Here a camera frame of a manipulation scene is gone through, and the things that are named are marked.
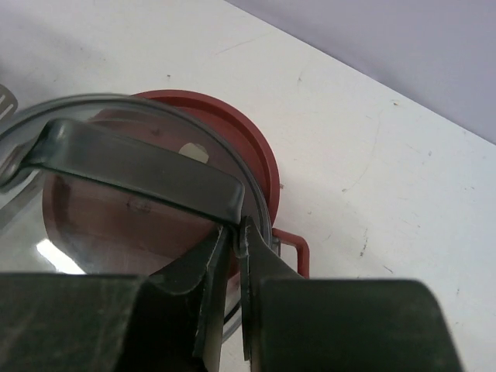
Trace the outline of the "metal serving tongs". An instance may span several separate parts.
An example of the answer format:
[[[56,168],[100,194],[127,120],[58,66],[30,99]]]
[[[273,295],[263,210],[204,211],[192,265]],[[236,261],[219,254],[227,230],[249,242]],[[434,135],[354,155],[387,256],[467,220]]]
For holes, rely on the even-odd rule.
[[[0,130],[1,133],[12,127],[12,117],[15,115],[19,102],[17,97],[3,84],[0,84]]]

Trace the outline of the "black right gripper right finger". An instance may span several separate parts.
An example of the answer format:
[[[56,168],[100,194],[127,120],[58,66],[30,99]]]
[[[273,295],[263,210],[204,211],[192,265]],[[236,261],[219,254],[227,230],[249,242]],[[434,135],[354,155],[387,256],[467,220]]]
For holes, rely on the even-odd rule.
[[[460,371],[432,292],[415,280],[305,279],[239,228],[243,352],[253,371]]]

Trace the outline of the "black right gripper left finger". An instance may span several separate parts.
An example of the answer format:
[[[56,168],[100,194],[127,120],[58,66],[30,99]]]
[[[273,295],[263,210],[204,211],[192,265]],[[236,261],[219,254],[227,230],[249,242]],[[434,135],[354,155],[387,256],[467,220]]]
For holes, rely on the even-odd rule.
[[[3,371],[216,371],[229,271],[218,228],[140,275],[1,276]]]

